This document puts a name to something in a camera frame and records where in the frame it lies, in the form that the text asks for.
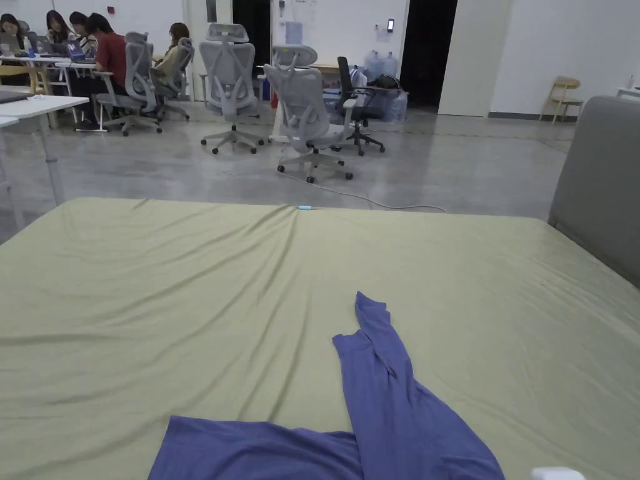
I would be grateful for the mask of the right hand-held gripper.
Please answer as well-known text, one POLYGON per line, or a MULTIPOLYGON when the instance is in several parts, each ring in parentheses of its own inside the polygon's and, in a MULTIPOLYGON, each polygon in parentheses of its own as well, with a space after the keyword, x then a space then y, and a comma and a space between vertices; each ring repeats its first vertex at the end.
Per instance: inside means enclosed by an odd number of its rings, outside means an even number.
POLYGON ((539 466, 531 471, 531 480, 585 480, 585 477, 565 466, 539 466))

